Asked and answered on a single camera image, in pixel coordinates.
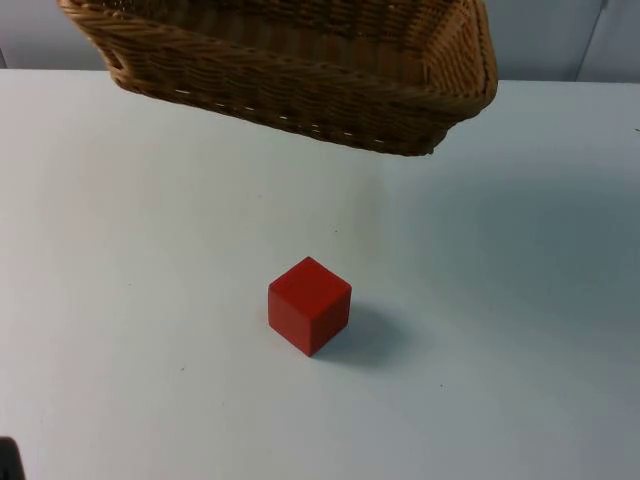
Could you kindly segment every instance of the red wooden block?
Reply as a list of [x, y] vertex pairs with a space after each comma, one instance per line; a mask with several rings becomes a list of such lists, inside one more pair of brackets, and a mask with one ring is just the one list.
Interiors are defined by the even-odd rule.
[[307, 257], [269, 285], [269, 325], [308, 356], [349, 319], [351, 285]]

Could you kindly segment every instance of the black object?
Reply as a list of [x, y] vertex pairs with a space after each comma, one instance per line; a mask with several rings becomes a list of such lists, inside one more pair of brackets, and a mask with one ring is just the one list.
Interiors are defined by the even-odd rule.
[[0, 437], [0, 480], [25, 480], [18, 444], [13, 438]]

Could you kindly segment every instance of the basket weave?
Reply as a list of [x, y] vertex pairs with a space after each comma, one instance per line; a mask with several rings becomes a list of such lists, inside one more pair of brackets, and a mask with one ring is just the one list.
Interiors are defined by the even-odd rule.
[[481, 0], [57, 0], [115, 82], [319, 140], [431, 153], [496, 94]]

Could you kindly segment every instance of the woven basket rim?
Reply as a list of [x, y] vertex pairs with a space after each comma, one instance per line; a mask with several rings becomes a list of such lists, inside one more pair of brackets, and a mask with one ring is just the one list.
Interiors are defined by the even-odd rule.
[[[215, 45], [227, 45], [232, 47], [234, 50], [238, 52], [244, 52], [244, 54], [251, 55], [267, 55], [266, 52], [255, 51], [255, 49], [249, 48], [241, 43], [233, 42], [228, 39], [217, 38], [211, 35], [207, 35], [201, 32], [195, 32], [189, 30], [187, 28], [183, 28], [179, 25], [174, 24], [165, 24], [162, 22], [158, 22], [156, 20], [150, 19], [145, 16], [135, 15], [129, 12], [124, 12], [121, 10], [116, 10], [113, 8], [105, 7], [102, 4], [96, 2], [96, 0], [56, 0], [58, 5], [65, 10], [65, 12], [70, 16], [82, 15], [91, 12], [91, 15], [101, 15], [106, 17], [115, 18], [118, 20], [124, 20], [127, 22], [133, 22], [134, 24], [145, 26], [149, 29], [154, 29], [156, 31], [162, 31], [163, 34], [174, 35], [179, 34], [180, 36], [187, 35], [192, 39], [197, 40], [198, 42], [206, 42], [209, 44]], [[470, 0], [473, 4], [473, 21], [475, 21], [479, 27], [479, 31], [481, 34], [474, 38], [474, 41], [477, 42], [479, 51], [482, 56], [482, 75], [480, 77], [480, 81], [478, 85], [476, 85], [476, 89], [473, 92], [451, 92], [444, 91], [442, 89], [437, 88], [431, 84], [424, 84], [421, 86], [415, 85], [407, 85], [400, 83], [398, 81], [394, 81], [389, 78], [377, 76], [375, 74], [371, 74], [368, 72], [362, 71], [345, 71], [345, 69], [339, 65], [335, 65], [332, 63], [322, 63], [326, 66], [328, 70], [333, 70], [335, 73], [341, 73], [342, 75], [351, 76], [352, 78], [358, 78], [359, 80], [366, 79], [371, 85], [372, 89], [376, 91], [380, 90], [393, 90], [396, 94], [399, 94], [403, 97], [410, 97], [413, 101], [416, 101], [416, 98], [420, 98], [422, 96], [428, 96], [428, 101], [425, 102], [424, 105], [417, 105], [417, 108], [424, 109], [426, 112], [445, 112], [449, 114], [456, 113], [456, 107], [453, 106], [450, 101], [455, 99], [465, 98], [469, 103], [466, 103], [464, 106], [461, 105], [459, 110], [463, 114], [464, 118], [469, 118], [469, 110], [470, 104], [472, 100], [473, 105], [475, 106], [475, 110], [479, 113], [484, 107], [486, 107], [496, 95], [497, 88], [494, 82], [491, 82], [492, 72], [495, 72], [495, 59], [490, 50], [492, 50], [491, 42], [489, 38], [481, 38], [482, 35], [489, 36], [488, 31], [484, 31], [483, 20], [486, 20], [486, 10], [484, 8], [482, 0]], [[110, 35], [126, 37], [126, 33], [122, 33], [121, 28], [114, 29], [105, 29], [110, 30]], [[307, 60], [300, 59], [295, 55], [280, 55], [282, 58], [287, 58], [291, 63], [297, 64], [299, 66], [308, 67], [310, 69], [317, 68], [317, 62], [311, 62]]]

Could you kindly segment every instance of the red cube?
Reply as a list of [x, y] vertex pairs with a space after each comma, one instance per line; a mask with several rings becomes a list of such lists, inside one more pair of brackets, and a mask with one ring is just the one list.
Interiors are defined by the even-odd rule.
[[269, 285], [269, 325], [311, 356], [349, 319], [351, 285], [307, 257]]

